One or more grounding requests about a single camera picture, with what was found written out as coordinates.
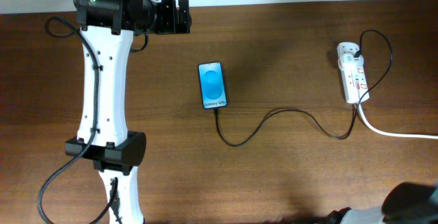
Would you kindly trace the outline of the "blue Galaxy smartphone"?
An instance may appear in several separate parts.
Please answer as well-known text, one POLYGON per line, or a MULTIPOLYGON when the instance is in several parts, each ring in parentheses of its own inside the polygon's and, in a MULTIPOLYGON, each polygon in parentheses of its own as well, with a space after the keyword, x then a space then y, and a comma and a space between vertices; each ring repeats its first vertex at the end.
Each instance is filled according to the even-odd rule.
POLYGON ((206 110, 223 108, 228 105, 222 65, 210 62, 198 65, 203 108, 206 110))

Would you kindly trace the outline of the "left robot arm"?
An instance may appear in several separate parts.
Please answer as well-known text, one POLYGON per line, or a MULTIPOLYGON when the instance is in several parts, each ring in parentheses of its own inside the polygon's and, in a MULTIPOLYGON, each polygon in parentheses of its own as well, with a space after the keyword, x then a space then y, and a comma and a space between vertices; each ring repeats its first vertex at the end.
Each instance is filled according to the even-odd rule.
POLYGON ((83 39, 83 113, 67 155, 91 160, 103 180, 111 223, 143 223, 138 167, 146 136, 125 119, 127 61, 135 36, 187 34, 188 0, 73 0, 83 39))

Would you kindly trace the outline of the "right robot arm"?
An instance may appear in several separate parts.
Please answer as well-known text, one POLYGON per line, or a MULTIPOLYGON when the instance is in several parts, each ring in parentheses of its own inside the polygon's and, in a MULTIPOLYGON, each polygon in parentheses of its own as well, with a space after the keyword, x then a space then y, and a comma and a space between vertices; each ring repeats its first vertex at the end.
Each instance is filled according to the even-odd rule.
POLYGON ((345 208, 331 212, 323 223, 430 224, 437 222, 437 185, 398 184, 382 206, 366 210, 345 208))

